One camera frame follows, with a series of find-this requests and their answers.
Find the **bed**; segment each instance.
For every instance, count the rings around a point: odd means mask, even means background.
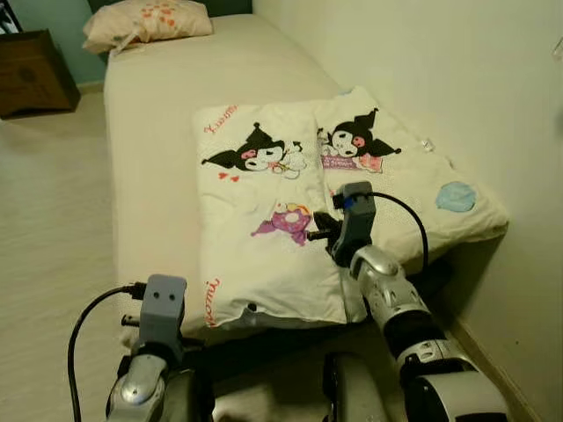
[[[109,3],[91,0],[94,11]],[[251,2],[215,0],[207,6],[213,35],[147,44],[112,57],[105,104],[117,280],[147,280],[153,273],[185,277],[182,331],[213,341],[245,334],[211,330],[204,322],[192,116],[225,104],[329,99],[341,89],[298,46],[250,14]],[[121,312],[136,314],[138,304],[124,300]]]

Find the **blue patch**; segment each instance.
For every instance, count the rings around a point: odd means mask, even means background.
[[[462,182],[451,182],[440,189],[436,198],[436,206],[454,213],[466,213],[475,207],[476,200],[477,194],[469,185]]]

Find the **purple cartoon character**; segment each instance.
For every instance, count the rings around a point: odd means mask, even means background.
[[[307,239],[306,228],[310,222],[311,212],[307,207],[297,204],[278,204],[272,219],[263,221],[251,236],[281,230],[289,233],[296,244],[304,246]]]

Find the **pillowcase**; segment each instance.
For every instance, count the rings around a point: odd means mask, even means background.
[[[99,54],[132,42],[209,35],[204,4],[187,0],[125,0],[104,6],[84,26],[83,48]]]

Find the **floor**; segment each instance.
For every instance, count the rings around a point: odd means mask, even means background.
[[[113,286],[111,197],[101,93],[72,114],[0,121],[0,420],[71,421],[66,348],[80,311]],[[108,301],[78,339],[84,422],[105,418],[119,333]],[[363,327],[217,384],[216,421],[322,420],[323,357],[342,349],[366,357],[392,419],[404,420],[381,339]]]

